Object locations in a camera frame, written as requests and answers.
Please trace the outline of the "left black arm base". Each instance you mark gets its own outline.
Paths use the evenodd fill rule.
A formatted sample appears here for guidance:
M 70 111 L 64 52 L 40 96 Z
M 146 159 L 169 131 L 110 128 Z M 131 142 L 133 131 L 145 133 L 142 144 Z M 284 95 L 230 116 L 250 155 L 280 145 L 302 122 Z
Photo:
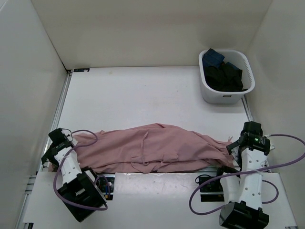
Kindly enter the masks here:
M 107 200 L 113 200 L 115 174 L 98 175 L 94 181 Z

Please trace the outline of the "pink trousers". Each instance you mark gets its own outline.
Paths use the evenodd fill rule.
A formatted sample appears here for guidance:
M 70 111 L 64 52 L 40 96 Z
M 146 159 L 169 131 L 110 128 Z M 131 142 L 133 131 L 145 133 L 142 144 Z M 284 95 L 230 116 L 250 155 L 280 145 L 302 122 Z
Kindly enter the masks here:
M 193 172 L 208 166 L 233 167 L 226 147 L 208 135 L 174 125 L 150 124 L 125 130 L 74 134 L 81 168 L 96 173 Z

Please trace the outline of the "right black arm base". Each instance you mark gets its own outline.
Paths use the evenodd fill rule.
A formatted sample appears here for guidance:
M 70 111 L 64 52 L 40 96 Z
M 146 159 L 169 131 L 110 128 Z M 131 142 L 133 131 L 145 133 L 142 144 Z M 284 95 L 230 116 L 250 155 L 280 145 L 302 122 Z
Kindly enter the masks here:
M 195 178 L 195 183 L 201 185 L 211 178 L 213 176 L 202 174 Z M 223 188 L 219 180 L 212 181 L 200 188 L 200 193 L 201 202 L 224 202 Z

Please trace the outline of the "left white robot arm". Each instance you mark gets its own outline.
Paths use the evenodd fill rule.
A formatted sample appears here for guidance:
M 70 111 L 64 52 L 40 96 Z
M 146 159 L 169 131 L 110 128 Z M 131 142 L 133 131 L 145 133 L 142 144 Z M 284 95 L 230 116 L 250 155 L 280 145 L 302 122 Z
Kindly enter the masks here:
M 51 145 L 41 158 L 41 162 L 51 163 L 57 168 L 53 181 L 55 195 L 65 204 L 78 222 L 83 222 L 95 211 L 108 209 L 105 195 L 99 188 L 100 179 L 89 167 L 82 169 L 78 162 L 77 148 L 87 147 L 94 141 L 79 145 L 73 132 L 57 128 L 48 134 Z

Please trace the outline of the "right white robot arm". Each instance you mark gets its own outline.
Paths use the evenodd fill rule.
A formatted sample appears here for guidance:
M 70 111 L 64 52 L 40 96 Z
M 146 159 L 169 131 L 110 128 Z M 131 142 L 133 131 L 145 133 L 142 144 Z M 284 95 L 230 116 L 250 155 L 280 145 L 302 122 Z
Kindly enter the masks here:
M 270 152 L 270 141 L 263 136 L 261 124 L 246 122 L 240 137 L 227 147 L 241 169 L 214 178 L 214 186 L 224 191 L 225 205 L 219 216 L 219 225 L 227 229 L 264 229 L 269 215 L 262 209 L 263 168 Z

